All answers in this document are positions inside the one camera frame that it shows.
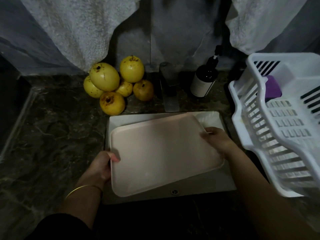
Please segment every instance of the yellow fruit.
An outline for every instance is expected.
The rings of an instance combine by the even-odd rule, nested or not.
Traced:
[[[92,83],[90,76],[87,76],[83,82],[83,88],[87,94],[91,97],[98,99],[102,95],[103,91],[96,88],[96,86]]]
[[[120,82],[120,77],[116,69],[107,63],[94,64],[89,76],[92,83],[100,90],[111,92],[117,89]]]
[[[120,93],[124,97],[128,97],[132,93],[133,85],[132,83],[122,81],[120,86],[117,88],[115,92]]]
[[[128,56],[120,63],[120,74],[128,83],[140,81],[144,75],[144,66],[137,56]]]
[[[125,99],[117,92],[105,92],[100,97],[100,107],[107,115],[114,116],[125,110]]]
[[[141,80],[134,84],[133,93],[138,100],[149,101],[153,98],[153,84],[148,80]]]

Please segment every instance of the dish rack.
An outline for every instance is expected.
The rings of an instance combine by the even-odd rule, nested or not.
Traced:
[[[238,81],[229,84],[232,116],[242,146],[259,158],[285,197],[320,196],[320,56],[254,53]],[[272,75],[282,96],[265,102],[263,76]]]

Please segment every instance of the bangle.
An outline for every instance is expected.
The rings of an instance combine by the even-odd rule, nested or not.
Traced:
[[[80,187],[75,188],[74,190],[72,190],[72,191],[66,196],[66,198],[68,198],[68,196],[69,196],[70,194],[72,194],[73,192],[75,192],[76,190],[81,189],[81,188],[83,188],[83,187],[87,187],[87,186],[97,188],[97,189],[100,191],[100,198],[102,197],[102,190],[101,190],[98,186],[95,186],[95,185],[82,185],[82,186],[80,186]]]

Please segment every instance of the bottle label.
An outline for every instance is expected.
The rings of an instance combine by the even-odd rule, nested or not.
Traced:
[[[215,81],[213,82],[204,82],[201,81],[197,75],[194,75],[194,78],[192,80],[191,86],[190,86],[190,92],[197,97],[204,97],[208,94],[208,92],[210,91],[210,88],[212,87],[212,85],[215,83]]]

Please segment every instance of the black sleeve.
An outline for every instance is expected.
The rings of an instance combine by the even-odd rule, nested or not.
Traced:
[[[90,228],[69,214],[53,214],[44,218],[25,240],[33,239],[93,239]]]

